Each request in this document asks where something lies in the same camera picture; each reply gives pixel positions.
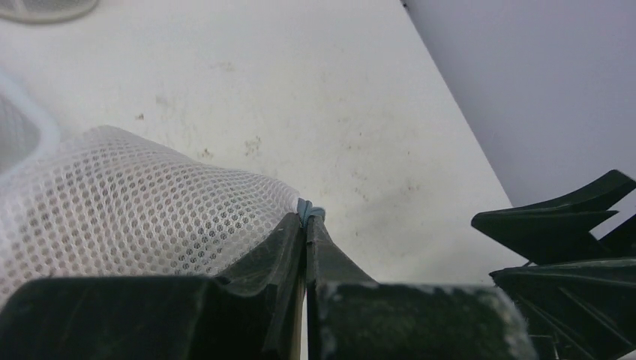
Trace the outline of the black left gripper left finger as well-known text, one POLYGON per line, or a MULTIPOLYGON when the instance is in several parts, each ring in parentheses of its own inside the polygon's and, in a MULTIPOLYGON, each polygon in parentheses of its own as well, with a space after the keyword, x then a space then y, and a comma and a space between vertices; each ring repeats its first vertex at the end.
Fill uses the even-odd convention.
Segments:
POLYGON ((1 311, 3 359, 297 359, 305 235, 287 214, 215 276, 45 277, 1 311))

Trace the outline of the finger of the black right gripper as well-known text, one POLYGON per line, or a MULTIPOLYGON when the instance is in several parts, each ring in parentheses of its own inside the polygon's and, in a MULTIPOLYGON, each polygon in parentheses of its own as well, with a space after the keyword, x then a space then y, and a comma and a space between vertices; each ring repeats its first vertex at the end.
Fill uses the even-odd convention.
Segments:
POLYGON ((635 180, 612 169, 588 185, 544 202, 486 211, 473 228, 536 265, 635 255, 635 218, 597 239, 592 229, 617 214, 612 207, 635 180))
POLYGON ((635 351, 635 259, 504 268, 490 273, 561 359, 620 359, 635 351))

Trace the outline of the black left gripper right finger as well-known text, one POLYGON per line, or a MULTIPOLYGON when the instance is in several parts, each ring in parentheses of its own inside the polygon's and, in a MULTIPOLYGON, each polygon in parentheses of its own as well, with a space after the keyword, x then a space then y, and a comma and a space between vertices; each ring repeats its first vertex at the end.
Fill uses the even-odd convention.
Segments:
POLYGON ((492 286, 380 283, 305 220, 310 359, 537 359, 512 300, 492 286))

